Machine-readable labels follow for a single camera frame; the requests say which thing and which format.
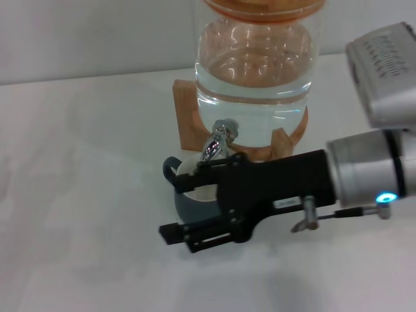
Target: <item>white tabletop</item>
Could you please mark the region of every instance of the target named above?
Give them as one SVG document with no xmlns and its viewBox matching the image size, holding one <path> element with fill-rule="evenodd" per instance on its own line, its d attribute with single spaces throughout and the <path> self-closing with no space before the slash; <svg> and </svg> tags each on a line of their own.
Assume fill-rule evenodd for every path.
<svg viewBox="0 0 416 312">
<path fill-rule="evenodd" d="M 158 227 L 177 216 L 162 163 L 190 154 L 171 87 L 192 77 L 0 87 L 0 311 L 416 311 L 415 200 L 395 203 L 389 221 L 293 235 L 302 215 L 288 214 L 245 244 L 165 246 Z M 368 129 L 343 55 L 320 57 L 308 103 L 297 153 Z"/>
</svg>

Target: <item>mug handle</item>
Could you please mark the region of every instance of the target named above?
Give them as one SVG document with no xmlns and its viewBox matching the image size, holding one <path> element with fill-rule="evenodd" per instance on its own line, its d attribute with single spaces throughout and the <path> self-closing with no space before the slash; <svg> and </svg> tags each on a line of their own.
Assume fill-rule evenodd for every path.
<svg viewBox="0 0 416 312">
<path fill-rule="evenodd" d="M 175 186 L 175 178 L 176 175 L 172 171 L 172 168 L 177 170 L 179 166 L 181 165 L 181 161 L 176 157 L 168 157 L 163 162 L 163 176 L 166 178 L 166 180 L 169 181 L 170 184 Z"/>
</svg>

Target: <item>gray device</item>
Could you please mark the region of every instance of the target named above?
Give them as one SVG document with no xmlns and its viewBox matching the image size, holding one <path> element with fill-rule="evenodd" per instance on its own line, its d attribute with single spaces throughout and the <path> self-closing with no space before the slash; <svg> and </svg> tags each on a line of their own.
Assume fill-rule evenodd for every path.
<svg viewBox="0 0 416 312">
<path fill-rule="evenodd" d="M 416 36 L 407 23 L 349 43 L 346 55 L 367 119 L 377 131 L 328 143 L 344 208 L 416 195 Z"/>
</svg>

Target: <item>orange lid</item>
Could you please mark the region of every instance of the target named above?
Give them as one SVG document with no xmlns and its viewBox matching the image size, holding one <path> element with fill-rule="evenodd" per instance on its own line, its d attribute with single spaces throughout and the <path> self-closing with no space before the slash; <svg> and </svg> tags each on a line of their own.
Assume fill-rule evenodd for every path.
<svg viewBox="0 0 416 312">
<path fill-rule="evenodd" d="M 249 23 L 285 23 L 319 11 L 325 0 L 204 0 L 213 10 Z"/>
</svg>

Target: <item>mug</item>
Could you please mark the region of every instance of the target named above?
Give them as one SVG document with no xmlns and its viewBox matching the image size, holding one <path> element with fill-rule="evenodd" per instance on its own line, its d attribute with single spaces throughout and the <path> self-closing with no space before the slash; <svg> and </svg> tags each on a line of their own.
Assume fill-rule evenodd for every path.
<svg viewBox="0 0 416 312">
<path fill-rule="evenodd" d="M 201 154 L 195 154 L 181 162 L 176 157 L 169 157 L 163 162 L 163 175 L 174 185 L 179 174 L 192 174 L 200 161 Z M 204 221 L 221 214 L 216 200 L 216 185 L 198 187 L 192 192 L 178 194 L 175 192 L 175 207 L 179 217 L 186 224 Z"/>
</svg>

